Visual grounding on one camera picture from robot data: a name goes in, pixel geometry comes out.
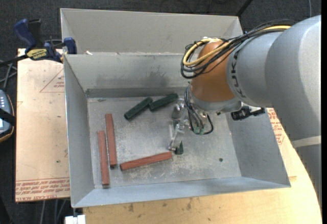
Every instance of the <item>green object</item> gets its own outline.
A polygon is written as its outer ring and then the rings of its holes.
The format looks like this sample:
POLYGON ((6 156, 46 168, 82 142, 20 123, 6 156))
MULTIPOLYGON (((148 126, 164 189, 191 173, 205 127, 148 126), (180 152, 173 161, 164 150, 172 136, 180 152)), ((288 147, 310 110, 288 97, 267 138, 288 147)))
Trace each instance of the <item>green object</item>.
POLYGON ((176 155, 182 155, 184 153, 184 148, 183 148, 183 142, 180 142, 180 145, 178 148, 175 150, 176 155))
POLYGON ((134 116, 138 115, 140 112, 145 110, 147 106, 152 103, 153 99, 151 97, 147 97, 143 101, 141 101, 139 104, 135 105, 132 109, 130 109, 128 112, 124 114, 125 119, 130 120, 134 116))
POLYGON ((156 109, 159 109, 169 103, 172 103, 174 102, 175 100, 178 99, 178 94, 177 93, 171 93, 169 95, 167 95, 166 97, 164 98, 161 98, 155 102, 152 102, 149 104, 149 109, 150 111, 154 111, 156 109))

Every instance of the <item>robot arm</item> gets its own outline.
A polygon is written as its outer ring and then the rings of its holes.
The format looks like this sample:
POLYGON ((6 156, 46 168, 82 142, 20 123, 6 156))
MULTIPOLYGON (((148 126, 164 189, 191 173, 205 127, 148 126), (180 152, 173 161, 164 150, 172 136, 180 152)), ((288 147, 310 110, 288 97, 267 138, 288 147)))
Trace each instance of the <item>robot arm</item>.
POLYGON ((189 47, 181 66, 192 79, 186 98, 194 113, 233 112, 242 104, 273 107, 321 205, 320 36, 321 16, 293 26, 267 24, 240 38, 205 38, 189 47))

